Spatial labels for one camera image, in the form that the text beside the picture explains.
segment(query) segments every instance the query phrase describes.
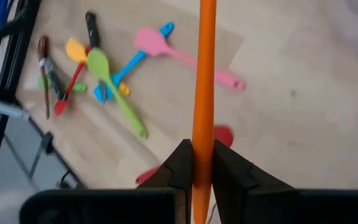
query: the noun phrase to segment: orange stick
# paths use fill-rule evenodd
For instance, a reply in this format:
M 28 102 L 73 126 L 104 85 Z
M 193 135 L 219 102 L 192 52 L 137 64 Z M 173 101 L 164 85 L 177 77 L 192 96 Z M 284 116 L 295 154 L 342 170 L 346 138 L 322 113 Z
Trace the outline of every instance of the orange stick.
M 214 60 L 216 0 L 200 2 L 200 34 L 193 118 L 195 155 L 193 210 L 195 224 L 205 224 L 211 195 L 214 125 Z

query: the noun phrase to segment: pink spatula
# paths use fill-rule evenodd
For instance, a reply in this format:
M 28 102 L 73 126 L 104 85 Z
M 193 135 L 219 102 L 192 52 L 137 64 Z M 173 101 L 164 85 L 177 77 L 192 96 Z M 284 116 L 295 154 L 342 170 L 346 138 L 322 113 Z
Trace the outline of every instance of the pink spatula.
M 143 50 L 151 56 L 170 55 L 172 58 L 183 62 L 191 68 L 197 68 L 196 60 L 168 46 L 164 36 L 152 28 L 146 27 L 138 31 L 135 48 Z M 233 90 L 243 90 L 246 87 L 243 81 L 239 80 L 235 74 L 228 70 L 215 70 L 215 83 L 226 85 Z

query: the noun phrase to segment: black handle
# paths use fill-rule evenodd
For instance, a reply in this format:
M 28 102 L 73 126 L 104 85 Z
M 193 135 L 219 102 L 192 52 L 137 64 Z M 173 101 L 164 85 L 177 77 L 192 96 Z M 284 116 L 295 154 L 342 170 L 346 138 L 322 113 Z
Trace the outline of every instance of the black handle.
M 96 14 L 93 12 L 87 12 L 85 14 L 86 26 L 88 28 L 89 41 L 92 47 L 100 46 L 99 30 L 96 25 Z
M 64 100 L 66 91 L 63 82 L 60 80 L 60 78 L 54 71 L 51 71 L 48 75 L 50 81 L 52 82 L 52 87 L 53 90 L 55 90 L 58 100 Z

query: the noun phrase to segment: floor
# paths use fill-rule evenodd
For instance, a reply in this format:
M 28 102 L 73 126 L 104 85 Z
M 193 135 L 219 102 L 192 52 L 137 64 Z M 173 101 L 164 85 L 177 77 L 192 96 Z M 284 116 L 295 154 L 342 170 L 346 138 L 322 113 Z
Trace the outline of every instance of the floor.
M 0 223 L 19 223 L 23 202 L 40 190 L 56 188 L 67 171 L 55 156 L 42 153 L 34 175 L 29 175 L 40 140 L 30 123 L 9 119 L 0 150 Z M 68 183 L 75 185 L 70 176 Z

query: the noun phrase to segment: wooden table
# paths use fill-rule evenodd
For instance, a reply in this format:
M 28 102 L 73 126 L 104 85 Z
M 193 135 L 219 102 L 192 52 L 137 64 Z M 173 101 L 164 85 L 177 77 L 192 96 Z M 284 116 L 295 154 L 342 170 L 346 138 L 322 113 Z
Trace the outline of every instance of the wooden table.
M 75 37 L 88 44 L 85 12 L 93 10 L 101 48 L 118 71 L 136 53 L 137 31 L 168 21 L 175 22 L 169 42 L 195 56 L 198 8 L 194 0 L 43 1 L 17 98 L 43 131 L 54 133 L 53 145 L 88 187 L 135 187 L 140 173 L 190 138 L 195 73 L 160 57 L 127 76 L 128 100 L 150 133 L 145 141 L 115 102 L 96 102 L 97 80 L 88 72 L 80 77 L 88 92 L 71 95 L 69 110 L 45 120 L 39 37 L 49 36 L 61 73 L 72 76 L 76 63 L 65 43 Z M 247 89 L 216 86 L 215 121 L 233 128 L 235 151 L 295 187 L 358 189 L 358 43 L 346 41 L 358 31 L 338 32 L 343 17 L 358 24 L 344 0 L 219 1 L 216 67 L 229 67 Z

